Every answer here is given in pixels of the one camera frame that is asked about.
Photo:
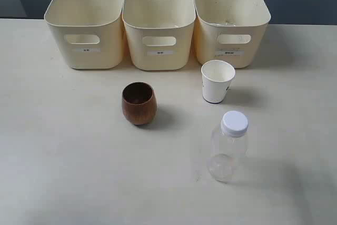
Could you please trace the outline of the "brown wooden cup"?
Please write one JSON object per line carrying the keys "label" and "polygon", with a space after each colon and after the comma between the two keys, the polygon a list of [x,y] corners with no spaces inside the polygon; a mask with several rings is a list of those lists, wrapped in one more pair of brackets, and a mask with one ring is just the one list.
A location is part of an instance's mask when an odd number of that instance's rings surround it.
{"label": "brown wooden cup", "polygon": [[153,88],[144,82],[127,85],[122,92],[122,112],[134,125],[149,124],[155,118],[157,101]]}

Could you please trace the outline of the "white paper cup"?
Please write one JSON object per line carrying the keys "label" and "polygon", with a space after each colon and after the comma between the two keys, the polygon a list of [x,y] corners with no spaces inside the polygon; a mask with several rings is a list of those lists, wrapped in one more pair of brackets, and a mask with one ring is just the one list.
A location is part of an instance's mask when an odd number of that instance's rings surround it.
{"label": "white paper cup", "polygon": [[203,99],[213,104],[222,102],[235,78],[234,67],[225,61],[211,60],[202,65],[201,73]]}

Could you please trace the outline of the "clear plastic bottle white cap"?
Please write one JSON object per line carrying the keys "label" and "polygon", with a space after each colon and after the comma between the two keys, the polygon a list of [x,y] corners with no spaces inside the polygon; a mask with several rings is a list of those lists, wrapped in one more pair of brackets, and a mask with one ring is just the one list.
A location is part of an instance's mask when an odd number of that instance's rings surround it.
{"label": "clear plastic bottle white cap", "polygon": [[220,182],[229,182],[248,150],[249,121],[240,111],[228,111],[211,133],[212,152],[207,170]]}

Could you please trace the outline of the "middle cream plastic bin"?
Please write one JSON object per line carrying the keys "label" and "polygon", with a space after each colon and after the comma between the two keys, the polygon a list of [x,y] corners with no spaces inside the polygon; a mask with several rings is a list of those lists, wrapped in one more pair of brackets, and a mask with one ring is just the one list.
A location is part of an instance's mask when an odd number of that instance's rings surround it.
{"label": "middle cream plastic bin", "polygon": [[196,19],[194,0],[124,0],[122,19],[138,69],[166,71],[186,65]]}

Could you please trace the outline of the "cream plastic bin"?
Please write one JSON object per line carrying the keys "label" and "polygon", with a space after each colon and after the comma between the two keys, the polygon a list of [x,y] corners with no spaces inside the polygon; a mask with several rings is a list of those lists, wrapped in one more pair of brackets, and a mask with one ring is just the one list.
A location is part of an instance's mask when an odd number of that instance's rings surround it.
{"label": "cream plastic bin", "polygon": [[66,64],[110,69],[124,53],[124,0],[51,0],[44,20]]}
{"label": "cream plastic bin", "polygon": [[138,69],[166,71],[186,65],[196,19],[194,0],[124,0],[122,19]]}
{"label": "cream plastic bin", "polygon": [[197,60],[223,60],[235,68],[250,65],[271,14],[264,0],[194,0],[193,39]]}

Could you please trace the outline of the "right cream plastic bin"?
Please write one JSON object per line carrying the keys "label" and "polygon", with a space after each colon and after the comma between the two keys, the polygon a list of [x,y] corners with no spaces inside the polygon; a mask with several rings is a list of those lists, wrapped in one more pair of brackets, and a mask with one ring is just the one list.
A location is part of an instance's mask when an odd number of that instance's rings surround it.
{"label": "right cream plastic bin", "polygon": [[264,0],[194,0],[193,39],[197,60],[223,60],[235,68],[250,65],[271,14]]}

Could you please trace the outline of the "left cream plastic bin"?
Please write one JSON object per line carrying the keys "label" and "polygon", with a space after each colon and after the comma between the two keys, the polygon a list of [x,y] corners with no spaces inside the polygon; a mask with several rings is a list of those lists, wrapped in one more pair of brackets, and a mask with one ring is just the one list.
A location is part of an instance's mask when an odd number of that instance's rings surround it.
{"label": "left cream plastic bin", "polygon": [[66,64],[110,69],[124,53],[124,0],[51,0],[44,20]]}

